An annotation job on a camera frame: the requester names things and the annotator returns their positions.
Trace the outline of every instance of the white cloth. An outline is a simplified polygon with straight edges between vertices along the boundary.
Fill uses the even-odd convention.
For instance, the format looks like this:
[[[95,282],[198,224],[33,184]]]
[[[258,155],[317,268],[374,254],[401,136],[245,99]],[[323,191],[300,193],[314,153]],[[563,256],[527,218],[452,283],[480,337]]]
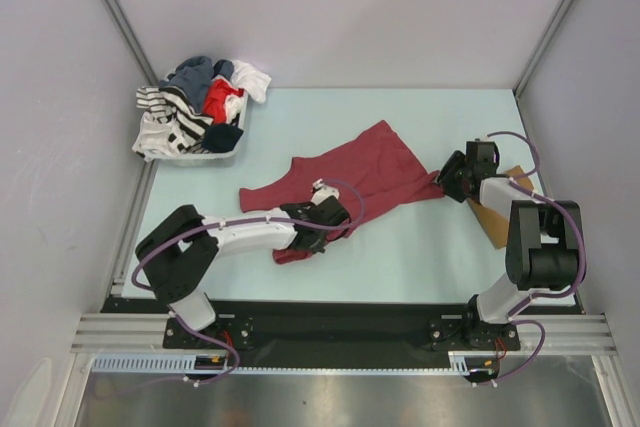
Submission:
[[[241,60],[232,60],[231,62],[233,63],[231,85],[236,89],[246,90],[257,103],[264,103],[267,100],[267,87],[271,83],[271,77],[247,62]]]
[[[236,115],[240,113],[243,106],[244,100],[242,100],[242,97],[238,97],[233,94],[227,95],[227,98],[224,99],[224,110],[227,113],[227,124],[230,124],[231,121],[236,118]]]
[[[145,112],[140,119],[140,132],[133,144],[132,150],[145,158],[149,154],[179,156],[186,143],[182,131],[177,122],[160,124],[154,119],[151,112]]]

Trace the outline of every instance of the laundry basket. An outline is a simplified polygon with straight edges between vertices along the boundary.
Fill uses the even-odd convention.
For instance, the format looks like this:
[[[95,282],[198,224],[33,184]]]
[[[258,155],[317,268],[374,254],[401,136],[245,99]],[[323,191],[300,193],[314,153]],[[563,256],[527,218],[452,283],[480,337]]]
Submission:
[[[247,114],[247,101],[249,95],[247,92],[242,96],[242,107],[240,108],[240,112],[236,115],[236,117],[231,121],[231,124],[236,127],[245,130],[244,119]],[[207,166],[212,163],[221,163],[221,164],[232,164],[234,162],[234,156],[238,152],[240,145],[242,144],[242,139],[235,145],[232,151],[225,152],[223,154],[213,154],[202,148],[200,143],[195,144],[191,147],[187,152],[178,156],[178,157],[170,157],[168,155],[162,154],[147,154],[148,159],[153,160],[162,160],[163,162],[169,162],[172,165],[178,165],[181,167],[197,167],[197,166]]]

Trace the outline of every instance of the pile of clothes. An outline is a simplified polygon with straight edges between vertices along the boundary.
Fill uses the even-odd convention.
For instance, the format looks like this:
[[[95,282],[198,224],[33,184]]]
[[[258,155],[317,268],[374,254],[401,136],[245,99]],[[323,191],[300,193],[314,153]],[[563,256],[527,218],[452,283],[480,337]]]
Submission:
[[[267,74],[239,60],[185,60],[158,87],[137,90],[136,107],[145,112],[133,151],[145,160],[231,152],[243,134],[238,123],[247,95],[262,104],[270,82]]]

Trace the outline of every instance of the red shirt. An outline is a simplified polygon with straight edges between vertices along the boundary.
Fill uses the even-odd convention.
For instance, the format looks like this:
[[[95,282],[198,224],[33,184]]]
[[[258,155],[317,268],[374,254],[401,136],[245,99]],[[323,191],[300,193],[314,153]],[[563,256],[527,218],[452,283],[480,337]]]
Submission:
[[[224,124],[227,120],[231,121],[232,119],[227,119],[224,103],[227,97],[232,94],[242,97],[244,89],[234,89],[227,79],[215,79],[209,86],[202,113],[213,117],[214,124]]]
[[[399,204],[443,197],[433,183],[438,172],[428,173],[387,122],[380,121],[356,139],[319,157],[294,157],[280,180],[256,190],[240,189],[243,212],[269,210],[286,203],[308,202],[318,179],[339,179],[353,185],[365,201],[362,224],[389,212]],[[352,219],[360,202],[348,189],[340,189],[340,203]],[[356,227],[349,230],[347,237]],[[278,264],[302,260],[309,252],[275,250]]]

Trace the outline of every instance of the light blue table surface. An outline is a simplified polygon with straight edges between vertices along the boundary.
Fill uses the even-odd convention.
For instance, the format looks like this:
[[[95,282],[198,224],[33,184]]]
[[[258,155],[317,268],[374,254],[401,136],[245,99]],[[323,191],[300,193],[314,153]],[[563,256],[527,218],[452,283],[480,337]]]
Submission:
[[[138,240],[183,204],[208,215],[237,215],[240,187],[270,184],[287,172],[291,157],[322,154],[382,119],[429,172],[454,150],[464,151],[467,140],[497,130],[524,133],[509,90],[274,89],[265,104],[249,105],[232,166],[159,166]],[[497,142],[501,168],[532,167],[526,144],[510,137]],[[532,180],[539,188],[538,178]],[[133,258],[122,295],[150,297],[131,284],[136,263]],[[504,272],[504,249],[493,248],[467,205],[444,198],[401,205],[302,262],[276,265],[270,251],[216,260],[201,287],[211,299],[460,303]]]

